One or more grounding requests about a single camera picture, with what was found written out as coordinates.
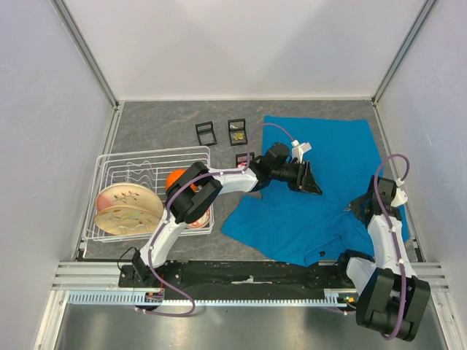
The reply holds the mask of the blue t-shirt garment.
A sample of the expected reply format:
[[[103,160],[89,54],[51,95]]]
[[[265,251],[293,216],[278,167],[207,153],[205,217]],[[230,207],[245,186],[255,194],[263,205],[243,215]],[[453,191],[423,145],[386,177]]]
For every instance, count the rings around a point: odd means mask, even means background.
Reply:
[[[264,118],[263,150],[292,139],[309,142],[305,154],[323,191],[313,195],[273,181],[261,197],[245,195],[224,222],[226,236],[257,249],[267,258],[309,266],[335,260],[347,249],[374,253],[364,224],[347,210],[363,195],[382,159],[366,120]]]

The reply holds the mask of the gold leaf brooch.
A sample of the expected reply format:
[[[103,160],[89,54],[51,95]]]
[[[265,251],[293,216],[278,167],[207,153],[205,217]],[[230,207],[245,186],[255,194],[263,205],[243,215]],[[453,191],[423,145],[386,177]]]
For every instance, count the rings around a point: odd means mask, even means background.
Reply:
[[[234,133],[234,134],[233,134],[233,140],[234,140],[236,143],[239,143],[239,142],[241,142],[241,141],[244,141],[244,133],[242,133],[242,132]]]

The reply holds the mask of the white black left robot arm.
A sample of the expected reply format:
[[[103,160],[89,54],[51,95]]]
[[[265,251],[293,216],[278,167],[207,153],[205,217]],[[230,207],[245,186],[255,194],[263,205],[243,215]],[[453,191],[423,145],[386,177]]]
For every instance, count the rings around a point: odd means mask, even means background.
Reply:
[[[265,155],[249,158],[235,168],[214,169],[195,162],[166,191],[166,206],[161,220],[149,241],[134,253],[131,264],[135,279],[145,287],[158,283],[159,266],[189,225],[200,219],[219,195],[252,193],[270,185],[271,181],[285,182],[299,193],[322,195],[316,183],[311,163],[304,154],[311,149],[308,143],[273,144]]]

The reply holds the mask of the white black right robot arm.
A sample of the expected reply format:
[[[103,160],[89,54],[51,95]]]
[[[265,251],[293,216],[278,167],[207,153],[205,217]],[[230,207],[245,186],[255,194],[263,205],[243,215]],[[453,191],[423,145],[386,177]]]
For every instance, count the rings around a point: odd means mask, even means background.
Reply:
[[[367,192],[350,202],[350,211],[367,229],[374,253],[341,253],[334,278],[343,287],[355,286],[358,325],[386,338],[413,341],[431,288],[417,277],[406,254],[401,215],[406,201],[395,181],[371,177]]]

